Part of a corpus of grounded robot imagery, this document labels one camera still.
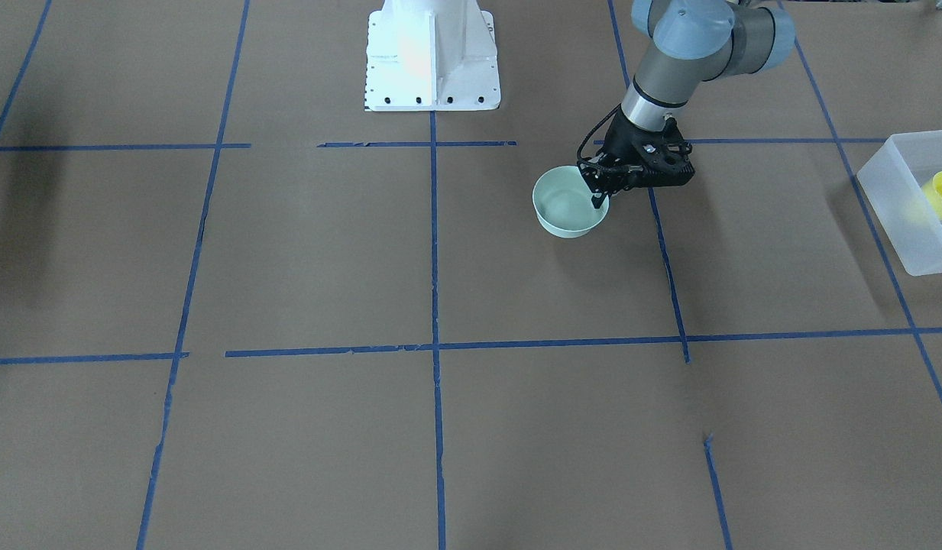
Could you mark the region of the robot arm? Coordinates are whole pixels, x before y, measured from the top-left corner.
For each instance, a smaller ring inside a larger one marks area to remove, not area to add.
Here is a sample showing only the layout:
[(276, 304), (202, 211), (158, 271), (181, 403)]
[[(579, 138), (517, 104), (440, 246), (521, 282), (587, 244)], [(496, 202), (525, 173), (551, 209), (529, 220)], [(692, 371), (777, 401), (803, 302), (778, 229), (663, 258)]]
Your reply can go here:
[(631, 20), (651, 43), (620, 104), (597, 123), (602, 145), (593, 156), (576, 154), (596, 209), (617, 193), (686, 185), (693, 145), (679, 115), (694, 91), (781, 65), (796, 42), (785, 11), (729, 1), (636, 1)]

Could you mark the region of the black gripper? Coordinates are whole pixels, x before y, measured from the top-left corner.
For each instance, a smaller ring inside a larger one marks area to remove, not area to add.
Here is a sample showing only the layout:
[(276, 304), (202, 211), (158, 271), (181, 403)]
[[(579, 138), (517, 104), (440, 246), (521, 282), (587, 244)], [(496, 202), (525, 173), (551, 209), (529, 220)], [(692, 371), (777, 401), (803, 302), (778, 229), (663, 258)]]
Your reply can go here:
[(597, 163), (579, 161), (580, 176), (592, 194), (594, 209), (602, 208), (608, 198), (624, 191), (636, 168), (630, 143), (634, 125), (626, 115), (611, 115), (603, 145), (597, 150)]

